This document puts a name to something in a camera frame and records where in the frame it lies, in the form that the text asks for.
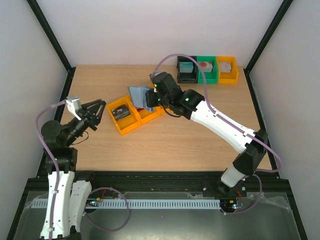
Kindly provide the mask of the blue card holder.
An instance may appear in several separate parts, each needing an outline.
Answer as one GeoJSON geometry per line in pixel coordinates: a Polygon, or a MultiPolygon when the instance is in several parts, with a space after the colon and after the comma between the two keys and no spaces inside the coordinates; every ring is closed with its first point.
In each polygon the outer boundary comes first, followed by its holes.
{"type": "Polygon", "coordinates": [[[148,90],[153,90],[150,86],[129,86],[128,92],[131,102],[135,108],[145,109],[148,112],[154,112],[154,107],[148,107],[146,101],[146,93],[148,90]]]}

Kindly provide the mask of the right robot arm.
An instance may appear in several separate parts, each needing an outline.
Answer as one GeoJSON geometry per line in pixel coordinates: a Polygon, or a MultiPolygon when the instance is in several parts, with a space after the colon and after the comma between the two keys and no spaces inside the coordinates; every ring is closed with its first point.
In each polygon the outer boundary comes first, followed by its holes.
{"type": "Polygon", "coordinates": [[[171,74],[158,71],[150,75],[153,89],[145,94],[148,107],[163,107],[175,118],[184,117],[198,123],[229,143],[238,152],[217,181],[217,190],[229,196],[240,180],[252,176],[267,153],[268,135],[254,131],[218,111],[206,98],[193,89],[183,91],[171,74]]]}

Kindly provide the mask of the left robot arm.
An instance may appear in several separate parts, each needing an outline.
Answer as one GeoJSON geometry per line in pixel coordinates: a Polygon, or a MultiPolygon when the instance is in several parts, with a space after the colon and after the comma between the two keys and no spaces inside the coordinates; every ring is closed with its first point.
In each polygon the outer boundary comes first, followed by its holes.
{"type": "Polygon", "coordinates": [[[43,145],[48,179],[46,215],[39,238],[41,240],[79,240],[80,225],[87,198],[92,191],[91,174],[76,174],[78,151],[72,145],[87,129],[97,130],[106,102],[97,99],[82,104],[77,96],[68,96],[42,110],[40,117],[65,105],[73,115],[67,124],[57,120],[36,126],[36,133],[43,145]]]}

